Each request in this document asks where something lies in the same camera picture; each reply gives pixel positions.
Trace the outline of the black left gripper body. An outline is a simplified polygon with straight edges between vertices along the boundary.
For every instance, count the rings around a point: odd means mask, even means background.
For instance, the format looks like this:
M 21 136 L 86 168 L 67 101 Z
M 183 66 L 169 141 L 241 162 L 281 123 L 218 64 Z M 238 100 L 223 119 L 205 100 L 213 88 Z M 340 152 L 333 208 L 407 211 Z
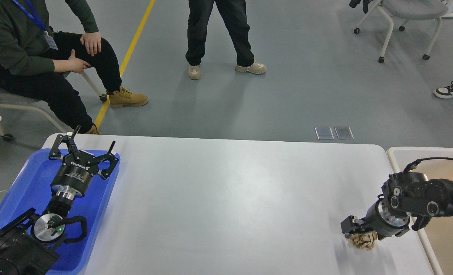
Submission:
M 85 196 L 92 177 L 99 171 L 93 156 L 75 157 L 67 154 L 51 183 L 52 195 L 67 193 L 70 199 Z

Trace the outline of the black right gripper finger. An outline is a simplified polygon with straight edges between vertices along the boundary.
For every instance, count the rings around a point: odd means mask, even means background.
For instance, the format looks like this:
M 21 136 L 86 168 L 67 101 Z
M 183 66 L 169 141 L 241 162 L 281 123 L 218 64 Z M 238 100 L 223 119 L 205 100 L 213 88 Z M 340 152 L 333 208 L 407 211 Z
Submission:
M 375 229 L 366 222 L 365 218 L 357 218 L 350 215 L 341 222 L 341 231 L 345 238 L 350 238 L 354 235 L 368 234 L 375 232 Z

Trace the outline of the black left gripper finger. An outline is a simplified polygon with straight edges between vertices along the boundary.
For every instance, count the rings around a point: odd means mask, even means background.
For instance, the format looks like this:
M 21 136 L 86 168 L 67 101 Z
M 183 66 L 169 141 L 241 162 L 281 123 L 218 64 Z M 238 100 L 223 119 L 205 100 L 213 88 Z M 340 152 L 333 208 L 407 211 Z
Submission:
M 80 130 L 80 126 L 78 126 L 73 132 L 67 132 L 66 134 L 57 134 L 56 139 L 50 149 L 49 152 L 49 160 L 62 160 L 65 161 L 65 158 L 68 155 L 74 155 L 78 153 L 78 148 L 74 142 L 74 137 Z M 68 154 L 62 155 L 59 146 L 61 143 L 66 144 Z
M 119 162 L 119 159 L 115 156 L 115 152 L 113 151 L 114 146 L 115 141 L 112 141 L 109 150 L 104 155 L 99 155 L 98 157 L 94 158 L 94 165 L 97 166 L 96 174 L 99 175 L 102 180 L 109 178 Z M 103 162 L 109 162 L 109 167 L 100 170 L 98 165 Z

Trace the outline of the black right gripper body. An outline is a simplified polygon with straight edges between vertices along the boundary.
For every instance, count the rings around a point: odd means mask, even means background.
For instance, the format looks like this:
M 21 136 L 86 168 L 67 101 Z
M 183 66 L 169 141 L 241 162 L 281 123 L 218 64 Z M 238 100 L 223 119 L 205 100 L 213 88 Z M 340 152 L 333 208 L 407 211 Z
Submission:
M 368 209 L 364 221 L 367 227 L 377 233 L 378 240 L 402 236 L 409 231 L 409 217 L 392 215 L 383 199 L 378 199 Z

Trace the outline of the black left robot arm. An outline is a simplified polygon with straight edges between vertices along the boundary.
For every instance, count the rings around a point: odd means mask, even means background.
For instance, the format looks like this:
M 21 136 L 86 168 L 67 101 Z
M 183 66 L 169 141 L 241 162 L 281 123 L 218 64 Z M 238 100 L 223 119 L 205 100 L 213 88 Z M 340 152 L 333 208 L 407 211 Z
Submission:
M 0 275 L 76 275 L 87 264 L 119 156 L 85 151 L 76 132 L 33 153 L 0 205 Z

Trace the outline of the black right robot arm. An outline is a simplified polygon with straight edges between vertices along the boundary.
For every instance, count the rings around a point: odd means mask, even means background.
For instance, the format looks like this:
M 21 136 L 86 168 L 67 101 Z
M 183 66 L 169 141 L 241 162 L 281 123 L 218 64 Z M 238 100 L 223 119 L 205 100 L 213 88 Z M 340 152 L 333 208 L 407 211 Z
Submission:
M 422 161 L 416 159 L 404 171 L 390 174 L 364 218 L 345 218 L 341 222 L 345 237 L 377 233 L 382 240 L 420 230 L 432 218 L 453 217 L 453 181 L 428 179 L 425 174 L 414 172 Z

